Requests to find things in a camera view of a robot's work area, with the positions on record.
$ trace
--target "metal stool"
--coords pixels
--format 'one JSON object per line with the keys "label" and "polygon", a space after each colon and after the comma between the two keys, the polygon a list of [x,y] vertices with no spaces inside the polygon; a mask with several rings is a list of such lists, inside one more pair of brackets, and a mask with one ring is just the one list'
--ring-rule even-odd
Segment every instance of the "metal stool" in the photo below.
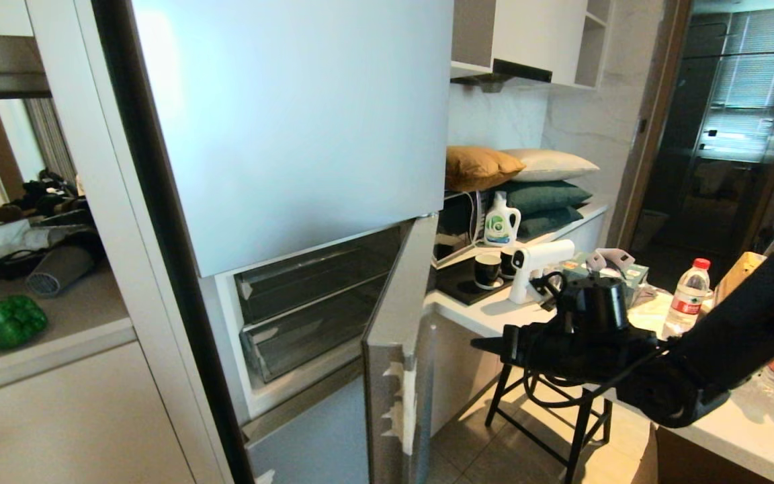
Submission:
{"label": "metal stool", "polygon": [[[596,434],[596,431],[599,431],[599,427],[603,427],[601,441],[602,444],[608,444],[608,441],[611,438],[611,412],[613,410],[613,405],[611,404],[610,399],[605,399],[602,413],[593,410],[593,401],[587,401],[586,403],[578,406],[578,419],[575,421],[575,433],[572,435],[572,446],[569,450],[569,457],[565,458],[561,456],[561,454],[558,454],[553,448],[549,447],[549,445],[541,441],[540,438],[533,435],[530,431],[528,431],[528,429],[525,429],[521,423],[517,422],[515,419],[504,413],[500,407],[498,407],[498,405],[501,403],[501,397],[503,397],[504,393],[515,389],[524,383],[524,379],[519,379],[518,382],[514,382],[509,387],[507,386],[507,380],[509,379],[509,374],[512,369],[512,365],[503,365],[503,370],[501,370],[501,377],[498,379],[497,388],[494,390],[494,398],[492,398],[491,407],[488,408],[488,415],[486,415],[486,427],[491,426],[495,413],[500,414],[500,416],[504,417],[507,422],[512,424],[515,428],[519,429],[521,433],[525,434],[537,445],[540,445],[543,450],[551,454],[551,456],[554,457],[557,462],[566,466],[566,477],[563,479],[563,482],[564,484],[572,484],[572,478],[575,476],[575,468],[578,465],[578,458],[581,456],[581,450],[590,442],[590,439],[593,438],[593,435]],[[540,382],[546,385],[548,388],[559,393],[559,395],[562,395],[563,397],[574,398],[572,395],[569,395],[562,389],[557,388],[557,386],[546,382],[544,379],[540,379]],[[585,396],[587,393],[590,393],[590,390],[581,389],[581,396]],[[587,423],[590,420],[590,415],[596,417],[596,423],[594,423],[593,427],[590,428],[590,432],[587,432]]]}

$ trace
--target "pillow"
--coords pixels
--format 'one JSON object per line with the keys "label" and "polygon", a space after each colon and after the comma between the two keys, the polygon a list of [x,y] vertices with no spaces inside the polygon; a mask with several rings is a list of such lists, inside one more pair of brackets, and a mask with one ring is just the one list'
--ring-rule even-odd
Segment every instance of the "pillow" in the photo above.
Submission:
{"label": "pillow", "polygon": [[522,163],[527,168],[522,169],[513,180],[517,182],[550,182],[582,177],[588,173],[599,171],[599,166],[593,165],[583,157],[553,150],[503,150]]}
{"label": "pillow", "polygon": [[567,181],[535,181],[529,184],[510,181],[497,189],[506,191],[507,205],[518,208],[522,217],[541,210],[577,205],[592,196],[589,191]]}
{"label": "pillow", "polygon": [[515,157],[483,147],[446,148],[446,189],[487,190],[522,171],[525,164]]}
{"label": "pillow", "polygon": [[521,223],[519,224],[519,237],[522,239],[533,239],[582,218],[584,216],[571,206],[535,212],[534,214],[529,214],[527,218],[522,215]]}

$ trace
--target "white refrigerator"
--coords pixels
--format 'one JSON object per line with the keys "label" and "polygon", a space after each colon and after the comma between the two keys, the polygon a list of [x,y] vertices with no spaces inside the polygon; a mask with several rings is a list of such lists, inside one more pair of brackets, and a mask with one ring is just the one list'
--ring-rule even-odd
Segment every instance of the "white refrigerator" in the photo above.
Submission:
{"label": "white refrigerator", "polygon": [[128,15],[107,63],[233,472],[424,481],[452,0]]}

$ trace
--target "window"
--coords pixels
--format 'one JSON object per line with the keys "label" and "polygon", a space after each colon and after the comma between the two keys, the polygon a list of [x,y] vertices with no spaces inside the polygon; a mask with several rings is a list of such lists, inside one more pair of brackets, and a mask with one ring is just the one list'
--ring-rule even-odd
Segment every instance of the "window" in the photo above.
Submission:
{"label": "window", "polygon": [[761,161],[774,123],[774,10],[731,15],[709,102],[701,156]]}

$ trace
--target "microwave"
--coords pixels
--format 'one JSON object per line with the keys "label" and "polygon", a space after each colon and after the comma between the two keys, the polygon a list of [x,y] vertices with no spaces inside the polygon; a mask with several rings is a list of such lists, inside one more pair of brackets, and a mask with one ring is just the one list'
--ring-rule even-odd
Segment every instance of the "microwave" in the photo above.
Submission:
{"label": "microwave", "polygon": [[488,192],[448,192],[439,212],[433,264],[443,267],[476,246],[485,226]]}

